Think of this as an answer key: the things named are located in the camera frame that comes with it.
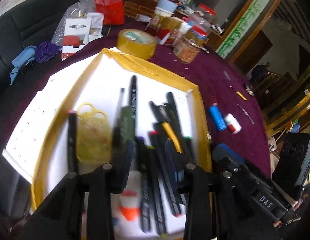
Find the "person right hand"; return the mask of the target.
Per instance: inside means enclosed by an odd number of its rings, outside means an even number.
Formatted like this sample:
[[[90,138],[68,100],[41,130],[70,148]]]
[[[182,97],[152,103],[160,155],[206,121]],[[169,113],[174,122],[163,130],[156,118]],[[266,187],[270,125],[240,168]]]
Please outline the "person right hand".
[[[298,200],[297,204],[293,207],[293,210],[296,211],[305,201],[305,199],[308,197],[307,193],[303,193],[301,198]],[[280,220],[273,223],[273,226],[276,228],[279,226],[282,222]]]

